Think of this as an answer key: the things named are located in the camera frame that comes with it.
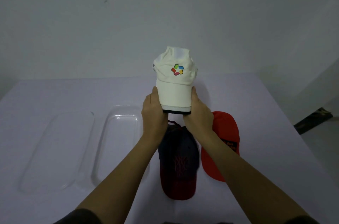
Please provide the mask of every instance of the white table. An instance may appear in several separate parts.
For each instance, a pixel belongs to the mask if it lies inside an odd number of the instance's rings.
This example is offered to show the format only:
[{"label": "white table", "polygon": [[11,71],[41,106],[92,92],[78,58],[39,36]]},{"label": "white table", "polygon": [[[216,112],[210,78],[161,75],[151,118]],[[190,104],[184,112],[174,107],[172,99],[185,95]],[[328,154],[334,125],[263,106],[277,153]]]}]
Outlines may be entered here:
[{"label": "white table", "polygon": [[[84,144],[87,149],[97,147],[111,109],[116,105],[141,108],[153,85],[155,77],[20,81],[0,101],[0,222],[55,222],[73,210],[94,188],[90,183],[82,182],[89,180],[88,173],[76,169],[75,180],[70,180],[64,189],[53,187],[53,184],[47,192],[20,189],[28,162],[41,137],[46,136],[43,132],[51,119],[63,113],[92,112],[94,122],[90,140]],[[241,157],[320,223],[339,223],[337,187],[255,75],[199,77],[196,86],[198,95],[212,111],[225,111],[234,117],[240,133]],[[179,115],[170,115],[170,119],[183,124]],[[67,135],[58,140],[59,146],[65,143],[72,147],[73,142],[82,143]],[[48,145],[44,146],[49,154],[55,154]],[[61,163],[72,157],[67,150],[60,152]],[[93,164],[91,157],[83,160],[88,161],[88,166]],[[54,174],[62,176],[67,170],[58,162],[48,159],[43,162],[46,164],[42,166],[49,170],[52,178]],[[46,179],[44,175],[41,172],[42,180]],[[173,201],[167,198],[160,184],[156,152],[126,223],[159,224],[163,221],[249,222],[227,185],[206,175],[201,165],[196,194],[191,199]]]}]

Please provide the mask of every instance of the forearm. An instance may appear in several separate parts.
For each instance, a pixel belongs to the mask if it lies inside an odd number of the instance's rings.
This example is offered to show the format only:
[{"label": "forearm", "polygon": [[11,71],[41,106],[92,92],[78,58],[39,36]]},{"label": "forearm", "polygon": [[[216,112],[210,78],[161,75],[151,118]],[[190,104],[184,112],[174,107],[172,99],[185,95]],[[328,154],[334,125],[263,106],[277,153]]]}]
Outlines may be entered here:
[{"label": "forearm", "polygon": [[104,223],[124,223],[145,169],[158,144],[141,137],[122,162],[77,208],[95,213]]},{"label": "forearm", "polygon": [[307,213],[280,188],[252,167],[218,136],[200,134],[202,146],[212,157],[239,205],[252,223],[285,223]]}]

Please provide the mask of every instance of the hand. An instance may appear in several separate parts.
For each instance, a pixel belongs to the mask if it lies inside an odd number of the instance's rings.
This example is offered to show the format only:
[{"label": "hand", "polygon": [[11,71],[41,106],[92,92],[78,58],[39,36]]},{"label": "hand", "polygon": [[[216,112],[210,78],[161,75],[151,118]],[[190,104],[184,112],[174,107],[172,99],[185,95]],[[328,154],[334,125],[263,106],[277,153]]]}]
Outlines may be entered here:
[{"label": "hand", "polygon": [[158,89],[153,87],[152,93],[146,96],[142,106],[143,139],[160,144],[168,126],[168,114],[163,113],[159,101]]},{"label": "hand", "polygon": [[195,87],[192,87],[191,114],[184,115],[184,121],[189,132],[199,141],[200,135],[206,137],[212,131],[213,114],[211,110],[200,101]]}]

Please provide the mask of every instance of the sleeve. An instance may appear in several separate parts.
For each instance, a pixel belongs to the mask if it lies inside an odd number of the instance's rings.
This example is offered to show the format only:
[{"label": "sleeve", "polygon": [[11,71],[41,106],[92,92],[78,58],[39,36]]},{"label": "sleeve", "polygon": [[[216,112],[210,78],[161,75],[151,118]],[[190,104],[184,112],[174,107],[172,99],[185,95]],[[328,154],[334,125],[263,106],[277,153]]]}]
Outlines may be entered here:
[{"label": "sleeve", "polygon": [[54,224],[102,224],[102,222],[90,210],[75,209]]},{"label": "sleeve", "polygon": [[298,216],[288,220],[285,224],[319,224],[319,222],[310,216]]}]

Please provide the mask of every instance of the colorful logo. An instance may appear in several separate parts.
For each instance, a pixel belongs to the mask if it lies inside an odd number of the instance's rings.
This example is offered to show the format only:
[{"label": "colorful logo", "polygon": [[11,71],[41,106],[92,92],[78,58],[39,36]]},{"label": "colorful logo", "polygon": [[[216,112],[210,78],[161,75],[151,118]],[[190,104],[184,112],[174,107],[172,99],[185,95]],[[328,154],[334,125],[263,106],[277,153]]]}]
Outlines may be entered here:
[{"label": "colorful logo", "polygon": [[184,73],[183,69],[184,69],[183,66],[180,66],[179,64],[175,64],[174,67],[171,70],[172,70],[172,72],[174,72],[174,75],[177,76],[179,74],[183,74]]}]

